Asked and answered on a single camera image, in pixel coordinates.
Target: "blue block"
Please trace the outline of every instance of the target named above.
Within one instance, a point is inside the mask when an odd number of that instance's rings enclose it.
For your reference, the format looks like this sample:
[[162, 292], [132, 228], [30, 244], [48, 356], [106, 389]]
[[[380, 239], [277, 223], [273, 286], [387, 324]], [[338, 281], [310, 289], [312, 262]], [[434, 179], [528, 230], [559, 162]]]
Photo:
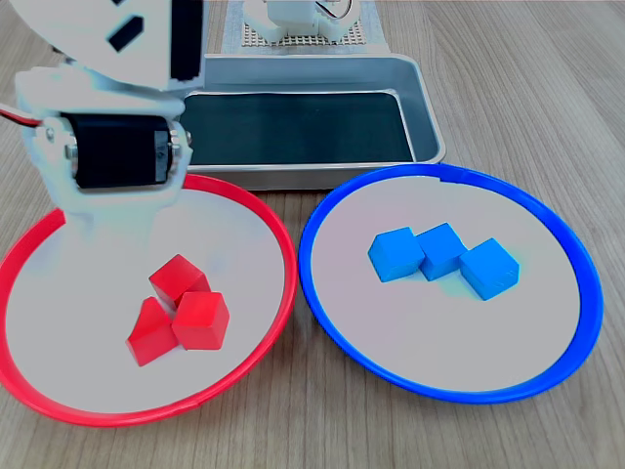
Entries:
[[369, 248], [369, 259], [382, 282], [415, 274], [424, 257], [409, 228], [378, 234]]
[[519, 263], [494, 238], [460, 256], [460, 272], [482, 300], [519, 281]]
[[417, 236], [426, 255], [421, 272], [429, 280], [436, 280], [457, 271], [459, 258], [467, 248], [448, 223], [443, 223]]

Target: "blue plate rim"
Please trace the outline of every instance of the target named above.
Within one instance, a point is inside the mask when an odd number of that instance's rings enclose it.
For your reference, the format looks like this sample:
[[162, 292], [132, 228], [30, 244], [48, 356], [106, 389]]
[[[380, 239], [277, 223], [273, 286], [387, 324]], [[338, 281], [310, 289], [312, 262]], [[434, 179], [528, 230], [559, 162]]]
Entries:
[[[345, 197], [370, 184], [405, 176], [430, 176], [442, 182], [466, 184], [497, 192], [532, 213], [554, 235], [568, 256], [575, 272], [580, 295], [580, 315], [573, 338], [561, 357], [538, 376], [518, 385], [484, 392], [458, 392], [424, 386], [398, 376], [357, 350], [334, 326], [326, 315], [314, 289], [311, 256], [318, 229]], [[604, 298], [599, 274], [593, 260], [575, 232], [554, 211], [529, 193], [500, 179], [475, 170], [446, 163], [408, 163], [382, 168], [357, 176], [326, 196], [310, 216], [300, 240], [300, 283], [307, 302], [330, 338], [354, 361], [374, 374], [413, 393], [457, 404], [503, 404], [527, 399], [558, 386], [590, 357], [602, 329]]]

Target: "wood grain surface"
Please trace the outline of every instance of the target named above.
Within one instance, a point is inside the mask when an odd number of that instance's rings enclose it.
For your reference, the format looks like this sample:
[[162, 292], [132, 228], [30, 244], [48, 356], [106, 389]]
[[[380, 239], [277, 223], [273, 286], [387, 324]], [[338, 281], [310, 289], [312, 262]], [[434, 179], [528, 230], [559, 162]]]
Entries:
[[[218, 52], [226, 4], [211, 3]], [[2, 469], [625, 467], [625, 4], [382, 2], [394, 52], [422, 67], [445, 161], [553, 207], [604, 286], [599, 345], [564, 384], [522, 403], [420, 398], [366, 372], [300, 294], [274, 349], [234, 388], [164, 422], [89, 429], [0, 389]], [[14, 74], [59, 58], [0, 0], [0, 102]], [[0, 121], [0, 254], [51, 208], [18, 128]], [[264, 194], [295, 241], [321, 193]]]

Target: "red block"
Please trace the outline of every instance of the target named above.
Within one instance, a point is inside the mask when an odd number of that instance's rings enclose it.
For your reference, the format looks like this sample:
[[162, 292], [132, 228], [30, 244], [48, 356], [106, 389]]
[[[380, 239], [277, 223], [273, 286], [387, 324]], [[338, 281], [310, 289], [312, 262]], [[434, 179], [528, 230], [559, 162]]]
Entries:
[[187, 350], [219, 350], [224, 345], [229, 319], [221, 293], [185, 293], [172, 329]]
[[202, 271], [180, 254], [152, 274], [149, 281], [156, 294], [173, 309], [180, 305], [187, 292], [211, 291]]
[[178, 346], [178, 339], [171, 326], [172, 320], [158, 300], [147, 298], [141, 306], [135, 328], [126, 340], [139, 366], [156, 360]]

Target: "cable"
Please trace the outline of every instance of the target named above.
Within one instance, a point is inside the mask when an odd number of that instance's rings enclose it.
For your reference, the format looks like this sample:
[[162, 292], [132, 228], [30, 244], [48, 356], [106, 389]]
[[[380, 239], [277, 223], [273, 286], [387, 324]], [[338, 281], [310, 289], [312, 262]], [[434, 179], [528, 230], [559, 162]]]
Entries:
[[345, 13], [340, 17], [337, 17], [334, 13], [332, 13], [327, 7], [321, 5], [321, 2], [316, 2], [317, 7], [323, 10], [330, 18], [333, 20], [342, 20], [344, 17], [348, 15], [350, 10], [352, 9], [352, 0], [348, 0], [348, 8], [345, 10]]
[[0, 104], [0, 116], [24, 127], [37, 127], [41, 125], [40, 120], [35, 119], [27, 112], [2, 104]]

